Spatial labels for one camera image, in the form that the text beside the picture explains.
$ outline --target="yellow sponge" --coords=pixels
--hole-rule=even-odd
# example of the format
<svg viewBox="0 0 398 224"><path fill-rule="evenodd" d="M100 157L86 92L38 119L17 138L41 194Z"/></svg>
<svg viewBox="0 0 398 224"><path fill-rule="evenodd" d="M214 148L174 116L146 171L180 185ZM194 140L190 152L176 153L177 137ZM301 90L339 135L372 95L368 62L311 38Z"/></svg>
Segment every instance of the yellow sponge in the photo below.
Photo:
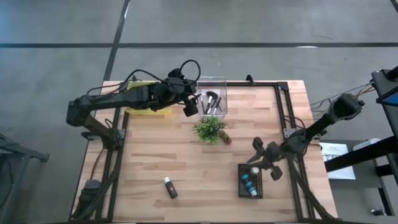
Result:
<svg viewBox="0 0 398 224"><path fill-rule="evenodd" d="M142 86L146 84L150 84L153 82L129 82L129 85L127 86L127 89L131 89L132 87L136 86ZM171 107L166 107L164 109L158 110L156 112L146 109L146 110L134 110L132 108L126 108L126 112L131 114L131 115L167 115L172 113Z"/></svg>

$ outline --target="cable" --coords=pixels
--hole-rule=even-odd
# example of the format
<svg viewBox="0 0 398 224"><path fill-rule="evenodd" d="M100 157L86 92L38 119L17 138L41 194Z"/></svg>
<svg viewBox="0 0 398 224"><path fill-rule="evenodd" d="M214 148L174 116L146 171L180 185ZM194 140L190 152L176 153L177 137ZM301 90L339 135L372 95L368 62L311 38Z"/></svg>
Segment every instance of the cable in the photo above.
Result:
<svg viewBox="0 0 398 224"><path fill-rule="evenodd" d="M97 163L98 163L98 161L100 160L101 154L102 154L102 152L104 151L104 149L105 149L105 148L103 147L102 150L101 150L101 152L99 152L97 159L96 159L95 162L94 162L93 169L91 170L90 180L93 179L95 168L97 167Z"/></svg>
<svg viewBox="0 0 398 224"><path fill-rule="evenodd" d="M318 102L312 103L312 104L310 104L310 106L316 105L316 104L318 104L318 103L321 103L321 105L322 105L322 103L323 103L324 101L326 101L326 100L330 100L330 99L332 99L332 98L334 98L334 97L336 97L336 96L340 96L340 95L342 95L342 94L344 94L344 93L348 93L348 92L351 92L351 91L353 91L353 90L357 90L357 89L359 89L359 88L361 88L361 87L368 86L368 85L370 85L370 84L371 84L371 82L369 82L369 83L367 83L367 84L365 84L365 85L361 85L361 86L352 88L352 89L350 89L350 90L344 91L344 92L342 92L342 93L339 93L339 94L336 94L336 95L334 95L334 96L331 96L331 97L325 98L325 99L323 99L323 100L320 100L320 101L318 101Z"/></svg>
<svg viewBox="0 0 398 224"><path fill-rule="evenodd" d="M9 158L7 158L7 163L8 163L9 173L10 173L10 183L11 183L11 186L10 186L10 189L8 190L8 193L7 193L6 197L5 197L4 200L0 203L0 209L1 209L1 207L6 203L6 200L7 200L8 196L10 196L11 190L12 190L12 188L13 188L13 186L14 186L14 178L13 178L13 176L12 176L12 167L11 167L11 162L10 162Z"/></svg>
<svg viewBox="0 0 398 224"><path fill-rule="evenodd" d="M298 121L301 122L302 127L298 126L297 124L296 124L296 126L299 127L299 128L302 128L302 129L304 130L303 136L305 136L306 130L305 130L305 124L304 124L303 120L300 119L300 118L298 118L298 117L294 117L294 119L296 119L296 120L298 120Z"/></svg>
<svg viewBox="0 0 398 224"><path fill-rule="evenodd" d="M187 84L186 84L186 83L184 83L184 84L172 83L172 82L170 82L170 81L163 80L163 79L157 77L156 75L152 74L151 72L147 72L147 71L145 71L145 70L143 70L143 69L136 69L136 70L132 71L132 72L130 73L130 75L129 75L122 83L118 83L118 84L115 84L115 85L99 86L99 87L91 88L91 89L89 89L89 90L87 91L86 96L87 96L87 98L88 98L90 101L96 101L96 100L100 100L100 99L102 99L102 98L105 98L105 97L107 97L107 96L110 96L110 95L112 95L113 93L115 93L116 91L120 90L120 89L128 82L128 80L130 79L130 77L134 77L134 78L135 78L134 74L137 73L137 72L143 72L143 73L145 73L145 74L147 74L147 75L149 75L149 76L155 78L156 80L158 80L158 81L160 81L160 82L168 83L168 84L170 84L170 85L178 85L178 86L190 86L190 85L194 85L194 84L196 84L196 82L199 80L200 75L201 75L201 68L200 68L199 63L198 63L196 60L190 59L190 60L186 60L184 63L182 63L182 65L181 65L181 67L180 67L180 76L182 75L182 68L183 68L188 62L193 62L193 63L195 63L195 64L197 65L197 67L198 67L198 76L197 76L197 78L194 80L194 82L192 82L192 83L187 83ZM102 89L102 88L104 88L104 87L114 87L114 86L118 86L118 85L119 85L119 87L117 87L117 89L112 90L112 91L110 91L109 93L107 93L107 94L105 94L105 95L100 95L100 96L97 96L97 97L93 97L93 96L90 95L90 92L92 92L93 90L99 90L99 89Z"/></svg>
<svg viewBox="0 0 398 224"><path fill-rule="evenodd" d="M357 94L355 94L354 97L358 100L358 98L359 98L361 95L364 95L365 93L369 93L369 92L374 91L375 89L373 88L373 86L370 86L369 88L367 88L369 85L370 85L370 83L368 83L368 84L367 84L364 88L362 88ZM323 110L323 111L319 111L319 110L311 110L311 111L320 112L320 113L318 113L318 114L316 114L316 115L313 116L313 117L315 118L315 117L317 117L317 116L323 115L323 114L324 114L325 112L327 112L329 109L330 109L330 106L329 106L328 109Z"/></svg>
<svg viewBox="0 0 398 224"><path fill-rule="evenodd" d="M113 127L113 122L110 121L108 118L105 118L105 123L108 126L108 128L112 128Z"/></svg>

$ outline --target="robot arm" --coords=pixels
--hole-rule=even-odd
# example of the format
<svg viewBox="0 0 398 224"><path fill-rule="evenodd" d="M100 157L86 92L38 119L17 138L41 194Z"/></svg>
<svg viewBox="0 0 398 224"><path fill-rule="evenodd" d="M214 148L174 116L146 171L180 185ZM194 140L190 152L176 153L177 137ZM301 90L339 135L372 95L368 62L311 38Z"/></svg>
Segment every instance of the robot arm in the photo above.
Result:
<svg viewBox="0 0 398 224"><path fill-rule="evenodd" d="M304 194L311 201L315 210L323 219L334 219L319 203L317 198L312 194L309 187L305 184L300 174L294 166L294 157L296 154L303 155L305 149L310 144L312 138L318 133L322 132L329 125L335 124L339 120L349 120L358 115L364 103L358 101L351 94L343 94L330 104L329 110L319 119L306 129L301 129L291 134L281 145L271 142L266 149L263 148L263 142L259 137L253 139L253 148L256 154L248 160L251 167L258 167L260 169L271 169L271 177L273 180L279 180L282 176L282 171L278 166L274 166L274 162L282 159L287 159L289 163L289 173L299 184Z"/></svg>
<svg viewBox="0 0 398 224"><path fill-rule="evenodd" d="M183 102L185 115L192 116L198 113L196 107L198 96L194 95L195 84L196 80L186 79L180 73L180 69L176 68L169 73L167 79L161 82L133 87L130 90L124 88L119 93L83 95L74 101L69 101L67 123L74 127L83 126L94 135L99 136L107 149L118 149L121 146L118 130L106 127L92 117L90 113L93 110L128 106L135 110L157 111Z"/></svg>

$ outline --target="blue item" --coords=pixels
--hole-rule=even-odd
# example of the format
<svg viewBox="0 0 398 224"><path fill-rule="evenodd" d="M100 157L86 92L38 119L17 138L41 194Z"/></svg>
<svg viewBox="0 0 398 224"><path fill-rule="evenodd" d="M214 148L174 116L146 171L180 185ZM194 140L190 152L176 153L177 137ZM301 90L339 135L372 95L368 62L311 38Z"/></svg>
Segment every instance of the blue item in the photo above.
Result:
<svg viewBox="0 0 398 224"><path fill-rule="evenodd" d="M247 174L243 174L241 179L242 179L243 185L245 186L246 190L248 190L250 195L252 197L256 196L257 195L257 190L256 190L253 182L251 181L250 176L247 175Z"/></svg>

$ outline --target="black bottle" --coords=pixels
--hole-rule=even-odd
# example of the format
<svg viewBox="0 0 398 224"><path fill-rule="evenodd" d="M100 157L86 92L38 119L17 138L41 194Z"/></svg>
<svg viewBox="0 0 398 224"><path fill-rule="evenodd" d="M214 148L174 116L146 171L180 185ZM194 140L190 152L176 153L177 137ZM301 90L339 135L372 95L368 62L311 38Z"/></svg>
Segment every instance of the black bottle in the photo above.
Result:
<svg viewBox="0 0 398 224"><path fill-rule="evenodd" d="M170 197L172 199L176 198L178 196L177 191L168 177L165 177L164 184L166 185L166 189L169 192Z"/></svg>

